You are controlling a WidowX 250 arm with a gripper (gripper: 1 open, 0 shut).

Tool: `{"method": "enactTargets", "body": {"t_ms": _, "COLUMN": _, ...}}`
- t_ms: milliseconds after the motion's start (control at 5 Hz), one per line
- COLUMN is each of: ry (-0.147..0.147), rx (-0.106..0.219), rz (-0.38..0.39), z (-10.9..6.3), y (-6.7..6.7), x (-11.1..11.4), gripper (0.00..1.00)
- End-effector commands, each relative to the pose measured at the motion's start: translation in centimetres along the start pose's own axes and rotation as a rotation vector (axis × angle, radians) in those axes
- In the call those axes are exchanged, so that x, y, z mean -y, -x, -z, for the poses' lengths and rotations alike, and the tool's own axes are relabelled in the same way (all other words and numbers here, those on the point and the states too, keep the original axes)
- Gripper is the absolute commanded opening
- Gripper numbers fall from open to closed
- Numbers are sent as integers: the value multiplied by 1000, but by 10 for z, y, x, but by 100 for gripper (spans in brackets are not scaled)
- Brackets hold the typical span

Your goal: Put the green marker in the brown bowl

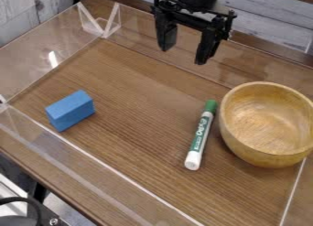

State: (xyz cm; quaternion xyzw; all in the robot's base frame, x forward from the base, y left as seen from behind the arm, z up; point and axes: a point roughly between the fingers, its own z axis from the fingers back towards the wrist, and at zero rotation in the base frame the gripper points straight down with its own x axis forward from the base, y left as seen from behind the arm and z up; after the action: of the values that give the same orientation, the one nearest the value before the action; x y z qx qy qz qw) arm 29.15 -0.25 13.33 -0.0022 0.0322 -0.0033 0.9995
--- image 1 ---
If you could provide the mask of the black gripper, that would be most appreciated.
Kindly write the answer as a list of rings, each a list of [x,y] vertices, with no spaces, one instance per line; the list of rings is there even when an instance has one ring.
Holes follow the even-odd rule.
[[[212,14],[222,20],[222,34],[214,27],[208,27],[202,31],[194,63],[205,65],[216,55],[221,38],[228,39],[230,36],[233,22],[237,18],[236,11],[218,0],[154,0],[154,7],[188,15],[193,19],[197,19],[197,14]],[[167,51],[177,44],[178,25],[171,16],[161,10],[155,11],[155,30],[159,48],[162,51]]]

